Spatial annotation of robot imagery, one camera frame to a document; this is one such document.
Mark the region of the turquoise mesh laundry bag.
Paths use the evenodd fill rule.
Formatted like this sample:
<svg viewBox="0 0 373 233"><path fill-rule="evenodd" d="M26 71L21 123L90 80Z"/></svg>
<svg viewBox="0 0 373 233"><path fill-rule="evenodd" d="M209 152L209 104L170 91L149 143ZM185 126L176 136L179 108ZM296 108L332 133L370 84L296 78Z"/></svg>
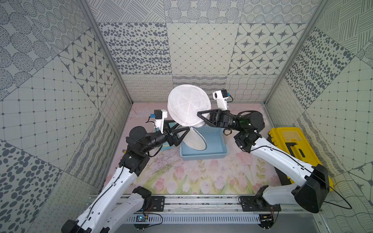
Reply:
<svg viewBox="0 0 373 233"><path fill-rule="evenodd" d="M168 143L164 143L162 145L161 151L170 150L172 148L174 148L174 145L170 146Z"/></svg>

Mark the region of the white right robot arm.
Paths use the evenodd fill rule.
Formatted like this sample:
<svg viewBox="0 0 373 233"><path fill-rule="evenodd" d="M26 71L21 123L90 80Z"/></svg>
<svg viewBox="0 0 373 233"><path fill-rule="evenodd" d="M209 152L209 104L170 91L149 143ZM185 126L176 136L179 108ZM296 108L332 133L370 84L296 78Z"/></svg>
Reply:
<svg viewBox="0 0 373 233"><path fill-rule="evenodd" d="M258 111L243 111L233 115L228 110L200 111L197 116L208 126L237 131L236 145L244 152L257 156L287 175L293 184L262 186L259 199L269 205L297 204L303 209L318 213L330 191L328 170L318 164L312 166L277 148L260 131L264 129L263 115Z"/></svg>

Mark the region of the white mesh laundry bag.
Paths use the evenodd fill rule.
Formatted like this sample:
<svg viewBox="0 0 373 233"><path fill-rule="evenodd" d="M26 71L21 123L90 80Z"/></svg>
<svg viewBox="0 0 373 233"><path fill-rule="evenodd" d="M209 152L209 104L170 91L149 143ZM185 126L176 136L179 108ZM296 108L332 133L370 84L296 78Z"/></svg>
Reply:
<svg viewBox="0 0 373 233"><path fill-rule="evenodd" d="M205 139L196 130L205 125L197 113L210 109L211 102L207 93L191 84L175 87L168 96L168 113L181 127L189 128L183 143L191 149L205 150L207 148Z"/></svg>

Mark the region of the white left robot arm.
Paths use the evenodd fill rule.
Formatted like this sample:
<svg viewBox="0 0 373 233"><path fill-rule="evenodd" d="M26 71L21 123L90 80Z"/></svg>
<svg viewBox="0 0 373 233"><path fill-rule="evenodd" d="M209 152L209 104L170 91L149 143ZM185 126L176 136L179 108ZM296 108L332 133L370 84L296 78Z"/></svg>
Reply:
<svg viewBox="0 0 373 233"><path fill-rule="evenodd" d="M164 143L178 146L190 131L189 127L177 123L170 126L170 123L172 120L165 120L162 130L153 133L142 126L130 131L126 138L127 150L111 181L76 220L65 222L63 233L113 233L132 214L150 208L152 193L141 186L120 206L116 204L147 166L151 150L161 148Z"/></svg>

